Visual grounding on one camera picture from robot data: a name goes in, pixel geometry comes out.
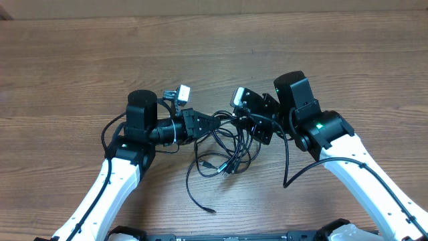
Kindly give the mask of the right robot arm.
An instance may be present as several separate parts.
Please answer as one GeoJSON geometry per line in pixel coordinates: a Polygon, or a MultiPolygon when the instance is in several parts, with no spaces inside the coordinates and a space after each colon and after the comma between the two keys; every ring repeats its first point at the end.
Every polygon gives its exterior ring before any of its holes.
{"type": "Polygon", "coordinates": [[[359,230],[339,219],[319,229],[315,240],[426,240],[427,211],[409,198],[370,156],[353,127],[337,112],[322,111],[307,77],[301,71],[274,80],[277,98],[239,87],[230,105],[238,123],[268,145],[274,134],[309,152],[314,162],[293,177],[322,165],[350,191],[379,229],[359,230]]]}

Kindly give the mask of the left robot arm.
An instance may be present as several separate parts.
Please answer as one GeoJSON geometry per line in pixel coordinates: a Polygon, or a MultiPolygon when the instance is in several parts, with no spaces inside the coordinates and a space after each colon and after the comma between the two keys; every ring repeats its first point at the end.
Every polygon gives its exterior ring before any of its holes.
{"type": "Polygon", "coordinates": [[[159,119],[163,99],[149,90],[128,95],[123,116],[110,144],[104,143],[100,173],[71,218],[52,240],[146,240],[146,232],[111,225],[122,204],[138,186],[156,155],[158,145],[187,145],[220,125],[219,118],[191,108],[159,119]]]}

